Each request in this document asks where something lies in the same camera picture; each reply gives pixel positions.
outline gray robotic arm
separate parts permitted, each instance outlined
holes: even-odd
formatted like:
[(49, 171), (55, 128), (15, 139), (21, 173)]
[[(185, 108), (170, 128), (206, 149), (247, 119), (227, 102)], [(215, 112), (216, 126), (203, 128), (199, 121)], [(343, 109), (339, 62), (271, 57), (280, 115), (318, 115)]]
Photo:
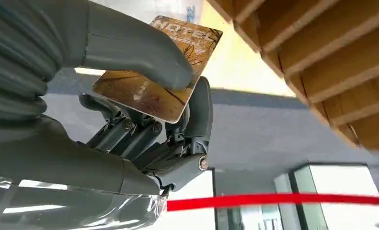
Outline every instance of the gray robotic arm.
[[(145, 145), (130, 138), (129, 150), (138, 154), (118, 156), (114, 154), (117, 149), (127, 148), (120, 146), (128, 133), (123, 136), (113, 129), (113, 135), (101, 135), (96, 140), (94, 137), (97, 142), (82, 145), (71, 141), (58, 121), (42, 114), (46, 104), (40, 96), (47, 91), (46, 83), (61, 67), (77, 66), (132, 69), (171, 89), (184, 88), (193, 77), (190, 64), (167, 35), (122, 13), (87, 0), (0, 0), (1, 176), (118, 193), (158, 194), (160, 186), (174, 184), (178, 188), (177, 181), (193, 178), (176, 177), (180, 175), (176, 170), (184, 169), (190, 158), (200, 154), (203, 159), (191, 162), (198, 164), (202, 160), (205, 165), (212, 122), (206, 79), (200, 80), (189, 103), (187, 126), (168, 128), (169, 134), (182, 135), (183, 139), (171, 137), (168, 143), (160, 144), (167, 153), (180, 149), (180, 154), (165, 154), (164, 158), (149, 161), (137, 156), (161, 151), (157, 145), (135, 149)], [(83, 97), (86, 96), (82, 96), (82, 105), (110, 111), (105, 113), (109, 120), (117, 115), (106, 101), (99, 103), (101, 108), (97, 109), (96, 99), (86, 97), (89, 102)], [(138, 117), (134, 111), (127, 113)], [(126, 122), (127, 119), (119, 119), (120, 130), (133, 132), (125, 129)], [(152, 121), (146, 127), (148, 131), (159, 126)], [(154, 136), (148, 133), (136, 132), (132, 136), (149, 143)], [(112, 143), (106, 142), (106, 146), (103, 137), (106, 141), (108, 137), (119, 139), (110, 138)], [(103, 148), (110, 154), (100, 151)]]

